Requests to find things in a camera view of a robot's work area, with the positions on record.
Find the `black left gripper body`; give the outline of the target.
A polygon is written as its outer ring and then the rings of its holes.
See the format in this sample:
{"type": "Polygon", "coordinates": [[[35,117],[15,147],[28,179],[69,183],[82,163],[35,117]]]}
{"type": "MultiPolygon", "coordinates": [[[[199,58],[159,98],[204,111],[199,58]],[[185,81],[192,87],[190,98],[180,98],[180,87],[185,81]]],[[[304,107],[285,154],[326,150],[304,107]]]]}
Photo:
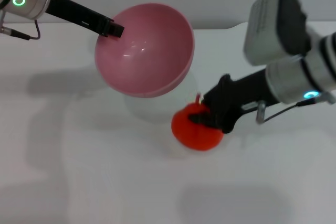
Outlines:
{"type": "Polygon", "coordinates": [[[71,0],[50,0],[46,13],[82,26],[97,34],[99,34],[101,20],[105,17],[108,18],[71,0]]]}

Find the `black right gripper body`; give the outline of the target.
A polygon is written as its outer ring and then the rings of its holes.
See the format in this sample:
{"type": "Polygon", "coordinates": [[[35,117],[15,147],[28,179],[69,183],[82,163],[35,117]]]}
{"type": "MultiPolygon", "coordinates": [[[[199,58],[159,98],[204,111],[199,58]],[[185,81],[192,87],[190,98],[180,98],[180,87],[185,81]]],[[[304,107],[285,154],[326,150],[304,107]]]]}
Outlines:
{"type": "Polygon", "coordinates": [[[242,106],[252,102],[264,101],[266,106],[275,104],[275,97],[272,94],[267,80],[266,70],[250,74],[242,79],[236,80],[232,84],[232,105],[230,106],[230,118],[238,120],[244,114],[255,111],[249,109],[245,111],[242,106]]]}

